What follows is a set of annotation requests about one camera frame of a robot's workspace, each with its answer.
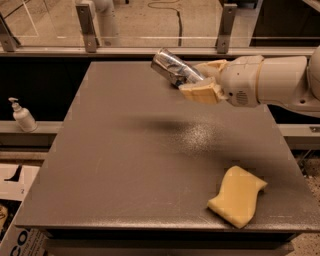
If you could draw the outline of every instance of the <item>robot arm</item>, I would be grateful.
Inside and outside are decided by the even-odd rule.
[[[222,70],[220,83],[233,106],[277,105],[320,117],[320,47],[307,58],[240,57]]]
[[[88,4],[92,19],[97,16],[103,46],[119,46],[113,0],[75,0],[75,3]]]
[[[193,68],[160,51],[151,66],[189,100],[216,104],[225,99],[236,107],[271,104],[320,117],[320,46],[311,56],[309,65],[305,56],[268,59],[244,56],[231,62],[219,60]],[[190,68],[202,74],[196,83],[195,72],[193,79],[189,79]]]

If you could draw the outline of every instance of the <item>yellow sponge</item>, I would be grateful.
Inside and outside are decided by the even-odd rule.
[[[193,84],[179,86],[186,99],[206,104],[217,104],[220,99],[214,91],[214,84],[194,86]]]
[[[258,192],[267,184],[239,166],[231,167],[223,178],[218,196],[208,201],[208,207],[242,228],[252,219]]]

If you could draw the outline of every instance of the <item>white bottle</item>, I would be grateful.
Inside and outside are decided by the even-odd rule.
[[[22,108],[16,98],[9,98],[9,101],[12,103],[12,108],[14,110],[13,118],[17,121],[21,129],[25,132],[32,132],[37,129],[38,125],[29,110]]]

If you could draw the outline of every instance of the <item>gray table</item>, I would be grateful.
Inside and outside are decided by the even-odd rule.
[[[241,230],[206,207],[233,165],[268,182]],[[190,102],[149,62],[96,62],[16,225],[55,239],[283,243],[320,231],[320,213],[266,106]]]

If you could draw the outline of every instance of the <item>glass panel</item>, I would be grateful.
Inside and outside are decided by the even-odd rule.
[[[22,0],[0,0],[0,11],[15,36],[37,36],[30,13],[26,9],[26,2]]]
[[[232,28],[230,47],[249,47],[261,4],[262,1],[259,1],[255,8],[238,7]]]
[[[302,0],[265,0],[252,46],[318,46],[320,12]]]
[[[115,1],[120,44],[133,47],[213,47],[222,6],[218,0]]]
[[[110,25],[109,17],[105,24],[119,31],[117,44],[111,46],[213,47],[216,43],[222,13],[219,0],[111,3],[114,23]],[[83,46],[75,0],[0,0],[0,10],[24,46]],[[104,39],[101,46],[110,46],[112,38],[100,33],[98,21],[99,14],[94,25],[97,35]]]
[[[83,45],[73,0],[0,0],[0,11],[23,46]]]

